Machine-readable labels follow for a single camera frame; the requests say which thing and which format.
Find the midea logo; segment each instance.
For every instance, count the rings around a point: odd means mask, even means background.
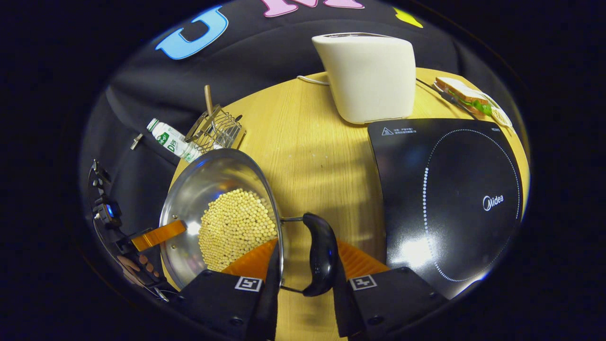
[[[503,202],[503,196],[491,198],[488,195],[484,197],[484,210],[490,211],[493,206]]]

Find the round wooden table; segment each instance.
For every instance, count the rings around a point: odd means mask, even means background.
[[[437,76],[459,79],[477,89],[461,76],[417,68],[417,78],[428,84]],[[328,81],[325,72],[308,77]],[[385,262],[381,185],[367,124],[343,120],[328,86],[293,79],[246,96],[224,110],[232,116],[242,115],[240,123],[247,134],[239,150],[263,170],[281,216],[317,214],[330,223],[337,238]],[[408,119],[415,118],[471,119],[418,82],[413,114]],[[487,116],[478,118],[492,121]],[[525,210],[530,183],[526,154],[511,129],[502,131],[518,162]],[[173,183],[187,165],[181,160]],[[302,223],[289,223],[283,233],[288,248],[285,285],[303,289],[311,283],[309,231]],[[164,264],[162,267],[168,281],[176,286]],[[276,340],[339,339],[332,290],[317,297],[281,290],[278,302]]]

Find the induction cooktop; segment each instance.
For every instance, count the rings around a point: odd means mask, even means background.
[[[502,257],[522,218],[519,169],[501,128],[460,119],[371,123],[387,265],[452,298]]]

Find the stainless steel wok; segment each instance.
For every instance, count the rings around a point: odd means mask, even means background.
[[[303,291],[284,286],[282,288],[301,292],[305,296],[316,296],[328,291],[335,280],[334,269],[338,260],[332,228],[324,219],[310,213],[302,217],[280,219],[276,201],[261,169],[248,155],[236,149],[217,149],[203,154],[183,170],[168,192],[159,225],[164,226],[181,219],[187,228],[186,232],[161,244],[167,271],[179,289],[207,268],[198,245],[198,230],[204,209],[219,195],[239,188],[253,191],[271,204],[268,215],[278,230],[281,277],[288,249],[282,237],[282,222],[303,221],[311,232],[312,283]]]

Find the plastic bottle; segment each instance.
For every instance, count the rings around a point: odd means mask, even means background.
[[[185,136],[168,124],[160,122],[157,118],[149,122],[147,130],[166,149],[189,163],[202,155],[194,142],[186,143]]]

